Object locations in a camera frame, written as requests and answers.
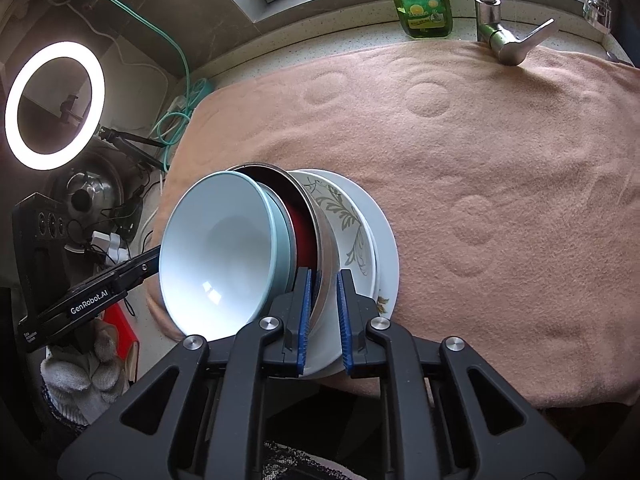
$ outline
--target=silver bolt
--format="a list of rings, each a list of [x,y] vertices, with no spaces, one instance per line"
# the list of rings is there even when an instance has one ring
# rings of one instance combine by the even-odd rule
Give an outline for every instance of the silver bolt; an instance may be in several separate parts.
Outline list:
[[[376,330],[386,330],[391,323],[386,317],[375,317],[371,320],[371,327]]]
[[[444,344],[447,345],[447,348],[452,352],[460,352],[465,347],[465,342],[456,336],[447,337]]]
[[[267,316],[260,320],[260,328],[265,330],[273,330],[274,328],[277,328],[279,324],[280,321],[277,317]]]
[[[204,343],[204,339],[199,335],[190,335],[184,338],[182,342],[182,346],[184,346],[187,350],[197,350]]]

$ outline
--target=teal cable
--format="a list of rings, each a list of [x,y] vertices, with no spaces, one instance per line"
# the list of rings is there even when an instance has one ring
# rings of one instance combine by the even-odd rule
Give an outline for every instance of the teal cable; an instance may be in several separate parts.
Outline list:
[[[122,10],[124,10],[126,13],[130,14],[131,16],[133,16],[134,18],[136,18],[140,23],[143,23],[144,25],[146,25],[148,28],[150,28],[152,31],[156,32],[157,34],[159,34],[160,36],[162,36],[163,38],[165,38],[165,40],[167,40],[177,51],[178,54],[180,54],[180,58],[182,59],[182,65],[184,66],[184,73],[185,73],[185,81],[186,81],[186,90],[185,90],[185,98],[186,98],[186,106],[183,108],[183,111],[181,112],[170,112],[168,114],[165,114],[152,128],[152,133],[155,132],[156,136],[158,136],[158,139],[160,140],[160,142],[162,142],[165,145],[165,149],[164,149],[164,154],[162,155],[162,166],[164,168],[164,172],[166,173],[168,171],[168,165],[167,165],[167,158],[169,155],[169,150],[171,148],[171,146],[175,146],[179,141],[180,138],[182,137],[182,134],[184,133],[184,130],[187,127],[187,124],[189,123],[189,120],[191,119],[191,114],[193,113],[193,109],[194,109],[194,99],[191,98],[192,95],[192,91],[195,90],[198,85],[201,85],[201,81],[197,81],[194,85],[193,85],[193,89],[191,88],[191,74],[189,72],[189,65],[187,63],[187,58],[184,55],[184,52],[182,51],[182,49],[180,48],[180,46],[175,43],[174,40],[172,40],[172,38],[165,33],[163,30],[157,28],[155,25],[153,25],[152,23],[149,23],[147,20],[145,20],[142,16],[139,16],[137,13],[135,13],[132,9],[129,9],[129,7],[127,7],[125,4],[119,2],[118,0],[109,0],[112,3],[114,3],[116,6],[120,7]],[[171,136],[170,139],[163,139],[161,134],[159,133],[159,127],[161,125],[161,123],[169,118],[169,117],[181,117],[182,121],[180,122],[180,125],[177,127],[175,133]]]

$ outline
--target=stack of dishes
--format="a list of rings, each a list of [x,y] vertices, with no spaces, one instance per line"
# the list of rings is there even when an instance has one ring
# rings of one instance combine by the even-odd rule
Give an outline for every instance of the stack of dishes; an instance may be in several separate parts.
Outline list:
[[[167,311],[186,334],[234,335],[316,272],[305,378],[342,369],[336,275],[351,269],[357,293],[390,317],[398,250],[384,213],[360,186],[323,170],[286,172],[263,163],[213,173],[180,199],[160,251]]]

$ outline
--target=pink towel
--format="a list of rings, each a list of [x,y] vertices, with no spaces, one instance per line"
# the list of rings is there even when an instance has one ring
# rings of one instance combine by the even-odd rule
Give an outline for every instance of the pink towel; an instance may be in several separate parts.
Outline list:
[[[416,41],[315,60],[198,106],[153,243],[189,186],[250,160],[350,177],[398,242],[393,319],[467,340],[533,405],[640,389],[640,71]],[[149,307],[180,337],[149,280]],[[329,380],[374,394],[372,381]]]

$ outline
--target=lemon graphic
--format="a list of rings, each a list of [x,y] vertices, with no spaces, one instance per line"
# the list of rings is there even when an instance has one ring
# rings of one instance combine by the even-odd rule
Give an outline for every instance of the lemon graphic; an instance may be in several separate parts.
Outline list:
[[[411,7],[409,7],[409,12],[414,16],[418,16],[419,14],[424,14],[424,9],[422,8],[422,6],[418,4],[414,4]]]

